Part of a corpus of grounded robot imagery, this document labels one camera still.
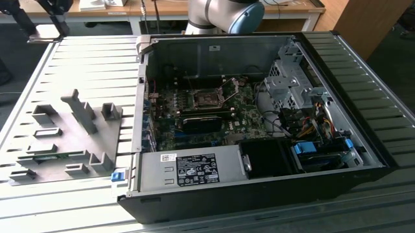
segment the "white device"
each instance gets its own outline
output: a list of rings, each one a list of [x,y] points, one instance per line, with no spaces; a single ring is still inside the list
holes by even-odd
[[[127,0],[104,0],[107,6],[124,6]]]
[[[105,10],[104,0],[80,0],[79,11]]]

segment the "aluminum profile table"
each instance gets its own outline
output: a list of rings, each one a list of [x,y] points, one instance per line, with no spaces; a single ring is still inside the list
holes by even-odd
[[[399,139],[402,133],[411,136],[411,127],[382,128],[386,121],[392,122],[387,117],[411,117],[411,114],[402,109],[392,92],[359,57],[348,51],[342,38],[330,33],[307,33],[305,37],[338,79],[343,79],[347,93],[356,96],[354,100],[362,113],[374,119],[370,124],[378,129],[376,133],[386,139]],[[33,103],[47,100],[48,92],[63,85],[77,87],[84,93],[80,99],[88,100],[91,105],[108,99],[123,107],[116,167],[128,166],[139,67],[135,42],[135,36],[87,36],[68,37],[48,46],[0,133],[0,228],[5,232],[414,231],[415,154],[414,145],[406,145],[407,140],[388,144],[403,168],[334,200],[153,225],[136,223],[117,205],[109,177],[9,186],[4,181],[15,167],[16,149],[24,144],[24,136],[32,133],[29,126],[35,121],[28,109]]]

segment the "barcode sticker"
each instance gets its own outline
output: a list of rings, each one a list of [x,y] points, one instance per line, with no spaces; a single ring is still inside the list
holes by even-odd
[[[171,162],[176,161],[177,154],[161,154],[160,155],[160,161],[161,162]]]

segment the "sticker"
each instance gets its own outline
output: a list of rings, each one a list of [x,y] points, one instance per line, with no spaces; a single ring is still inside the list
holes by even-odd
[[[212,45],[208,47],[209,51],[220,51],[220,46],[219,45]]]
[[[109,15],[125,15],[127,12],[108,12]]]
[[[179,186],[219,182],[215,154],[175,157]]]
[[[176,161],[177,154],[161,154],[160,155],[160,161],[161,162],[171,162]]]

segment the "motherboard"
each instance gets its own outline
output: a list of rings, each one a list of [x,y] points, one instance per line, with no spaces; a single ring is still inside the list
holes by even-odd
[[[223,80],[217,88],[161,89],[149,94],[157,151],[235,145],[269,137],[245,77]]]

